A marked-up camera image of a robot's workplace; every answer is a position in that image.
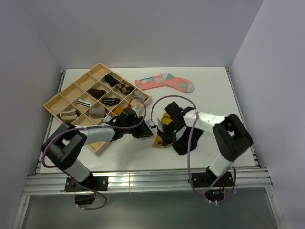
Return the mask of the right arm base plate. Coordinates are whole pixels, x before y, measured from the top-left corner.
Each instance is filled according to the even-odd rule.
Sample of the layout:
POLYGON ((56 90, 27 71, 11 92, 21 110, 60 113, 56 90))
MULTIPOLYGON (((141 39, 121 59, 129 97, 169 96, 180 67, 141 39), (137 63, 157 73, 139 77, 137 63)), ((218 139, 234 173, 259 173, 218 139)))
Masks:
MULTIPOLYGON (((191 173, 193 186, 195 188, 207 188, 209 187, 217 177, 210 175, 207 172, 191 173)), ((227 171, 214 185, 213 187, 231 187, 233 186, 233 177, 231 172, 227 171)))

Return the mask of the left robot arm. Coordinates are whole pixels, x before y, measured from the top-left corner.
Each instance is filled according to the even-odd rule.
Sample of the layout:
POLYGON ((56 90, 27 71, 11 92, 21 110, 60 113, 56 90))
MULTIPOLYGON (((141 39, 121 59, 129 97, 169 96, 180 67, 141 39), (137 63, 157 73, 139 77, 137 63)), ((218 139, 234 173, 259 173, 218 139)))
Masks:
POLYGON ((125 108, 119 116, 101 125, 75 126, 64 122, 53 135, 42 145, 43 156, 46 156, 59 170, 76 180, 76 186, 88 190, 93 184, 92 172, 78 160, 82 148, 97 142, 113 142, 125 134, 136 139, 152 137, 153 132, 145 123, 144 117, 135 110, 125 108))

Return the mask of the mustard yellow sock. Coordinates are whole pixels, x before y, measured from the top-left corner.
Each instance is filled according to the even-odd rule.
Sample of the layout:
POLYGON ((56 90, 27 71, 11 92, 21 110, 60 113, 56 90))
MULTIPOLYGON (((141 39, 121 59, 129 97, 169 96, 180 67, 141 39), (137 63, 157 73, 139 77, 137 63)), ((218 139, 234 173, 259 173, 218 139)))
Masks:
MULTIPOLYGON (((161 118, 161 123, 168 125, 170 122, 172 121, 172 119, 170 118, 170 116, 165 112, 163 117, 161 118)), ((154 148, 169 148, 171 144, 173 144, 177 139, 175 139, 172 143, 167 144, 165 146, 162 146, 162 139, 159 136, 159 134, 157 133, 155 141, 153 143, 153 147, 154 148)))

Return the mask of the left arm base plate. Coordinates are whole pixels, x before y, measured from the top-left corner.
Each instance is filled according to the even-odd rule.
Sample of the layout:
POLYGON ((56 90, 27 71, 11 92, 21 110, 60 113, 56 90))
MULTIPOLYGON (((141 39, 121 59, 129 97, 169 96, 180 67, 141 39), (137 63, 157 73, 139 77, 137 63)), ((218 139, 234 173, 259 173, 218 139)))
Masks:
MULTIPOLYGON (((95 190, 95 191, 106 191, 108 188, 108 176, 92 176, 85 179, 80 184, 86 188, 95 190)), ((75 180, 71 177, 66 179, 66 184, 64 188, 65 192, 81 192, 86 191, 85 189, 79 187, 75 180)))

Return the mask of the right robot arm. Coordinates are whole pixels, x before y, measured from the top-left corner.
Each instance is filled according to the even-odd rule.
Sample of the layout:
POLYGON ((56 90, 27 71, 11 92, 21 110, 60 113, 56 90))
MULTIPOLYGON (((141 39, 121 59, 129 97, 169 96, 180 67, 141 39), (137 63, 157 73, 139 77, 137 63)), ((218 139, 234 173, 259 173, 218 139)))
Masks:
POLYGON ((204 132, 214 135, 218 146, 218 156, 207 167, 201 182, 217 186, 223 173, 252 145, 253 139, 244 124, 235 114, 217 116, 198 112, 196 108, 182 109, 176 102, 165 108, 165 114, 157 120, 155 145, 172 146, 180 155, 189 155, 197 148, 204 132))

